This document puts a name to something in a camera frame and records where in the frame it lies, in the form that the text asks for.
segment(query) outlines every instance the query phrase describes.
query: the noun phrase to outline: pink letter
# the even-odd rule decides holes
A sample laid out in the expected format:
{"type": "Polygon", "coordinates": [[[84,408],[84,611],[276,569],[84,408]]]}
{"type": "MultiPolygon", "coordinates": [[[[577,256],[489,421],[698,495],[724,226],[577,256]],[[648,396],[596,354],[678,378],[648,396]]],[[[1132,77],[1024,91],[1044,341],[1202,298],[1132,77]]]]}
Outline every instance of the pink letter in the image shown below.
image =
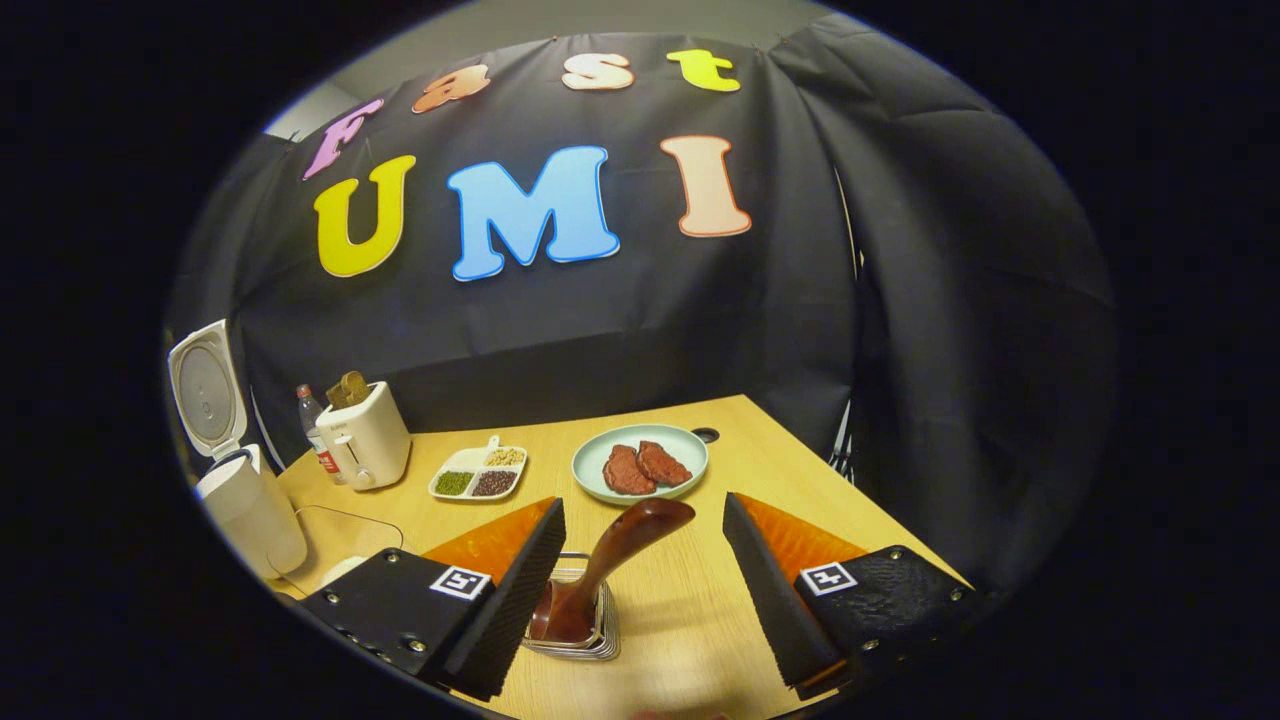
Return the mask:
{"type": "Polygon", "coordinates": [[[732,145],[723,137],[689,135],[658,143],[673,156],[685,181],[689,210],[680,219],[680,232],[690,237],[724,237],[751,229],[751,217],[733,202],[724,154],[732,145]]]}
{"type": "Polygon", "coordinates": [[[338,159],[338,155],[342,155],[342,151],[338,150],[338,145],[351,142],[351,138],[356,137],[356,132],[360,131],[360,126],[365,124],[365,115],[372,115],[381,106],[383,99],[379,97],[369,105],[365,105],[364,108],[329,126],[329,129],[324,131],[324,142],[320,143],[320,151],[316,152],[316,159],[311,163],[311,168],[302,173],[302,179],[307,179],[332,165],[333,161],[338,159]]]}

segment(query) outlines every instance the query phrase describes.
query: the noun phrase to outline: white toaster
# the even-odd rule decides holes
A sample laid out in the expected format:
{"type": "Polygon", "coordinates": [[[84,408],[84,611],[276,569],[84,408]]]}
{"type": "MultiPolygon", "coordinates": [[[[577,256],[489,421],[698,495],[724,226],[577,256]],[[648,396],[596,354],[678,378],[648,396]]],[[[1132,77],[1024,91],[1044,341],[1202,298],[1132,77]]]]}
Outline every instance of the white toaster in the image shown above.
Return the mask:
{"type": "Polygon", "coordinates": [[[385,382],[369,383],[360,405],[325,407],[316,418],[320,439],[353,489],[372,489],[398,482],[408,464],[413,438],[404,427],[385,382]]]}

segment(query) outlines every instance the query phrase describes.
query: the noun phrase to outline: white rice cooker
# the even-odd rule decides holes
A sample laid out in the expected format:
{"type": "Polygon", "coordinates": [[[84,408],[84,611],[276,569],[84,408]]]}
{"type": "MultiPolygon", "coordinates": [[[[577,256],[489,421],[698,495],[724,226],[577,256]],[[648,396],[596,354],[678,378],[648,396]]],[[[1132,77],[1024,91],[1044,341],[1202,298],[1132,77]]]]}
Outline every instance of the white rice cooker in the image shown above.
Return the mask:
{"type": "Polygon", "coordinates": [[[257,445],[239,446],[248,425],[236,382],[227,320],[196,331],[169,351],[169,380],[182,427],[214,466],[196,495],[236,553],[262,579],[307,557],[293,506],[257,445]]]}

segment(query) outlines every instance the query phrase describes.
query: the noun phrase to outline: blue letter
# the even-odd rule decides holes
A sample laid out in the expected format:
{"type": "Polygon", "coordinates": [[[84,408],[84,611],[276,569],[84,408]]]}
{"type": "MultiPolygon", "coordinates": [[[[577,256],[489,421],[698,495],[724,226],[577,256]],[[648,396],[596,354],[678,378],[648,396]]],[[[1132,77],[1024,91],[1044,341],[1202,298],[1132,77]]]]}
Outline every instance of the blue letter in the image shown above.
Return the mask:
{"type": "Polygon", "coordinates": [[[618,236],[605,227],[600,202],[600,165],[608,156],[594,145],[557,150],[527,195],[498,163],[449,176],[445,184],[462,205],[462,259],[453,265],[453,277],[467,282],[502,272],[503,258],[489,245],[489,225],[516,260],[529,265],[552,214],[556,234],[547,243],[552,260],[573,263],[617,252],[618,236]]]}

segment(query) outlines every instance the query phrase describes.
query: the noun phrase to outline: orange letter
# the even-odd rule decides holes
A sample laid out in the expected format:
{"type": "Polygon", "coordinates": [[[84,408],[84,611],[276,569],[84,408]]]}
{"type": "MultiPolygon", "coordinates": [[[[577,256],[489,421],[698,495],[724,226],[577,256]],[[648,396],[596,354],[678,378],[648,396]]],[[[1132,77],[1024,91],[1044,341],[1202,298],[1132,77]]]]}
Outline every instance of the orange letter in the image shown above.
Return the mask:
{"type": "Polygon", "coordinates": [[[733,146],[723,137],[690,135],[668,137],[658,143],[673,156],[685,181],[689,210],[680,219],[680,232],[690,237],[723,237],[751,229],[751,217],[733,204],[724,154],[733,146]]]}
{"type": "Polygon", "coordinates": [[[489,72],[489,65],[471,65],[454,70],[431,85],[426,86],[422,96],[413,102],[415,113],[425,113],[444,105],[449,100],[475,95],[489,85],[489,78],[484,77],[489,72]]]}
{"type": "Polygon", "coordinates": [[[564,60],[568,72],[561,79],[570,90],[621,90],[636,79],[631,70],[622,69],[630,64],[631,60],[622,55],[573,55],[564,60]]]}

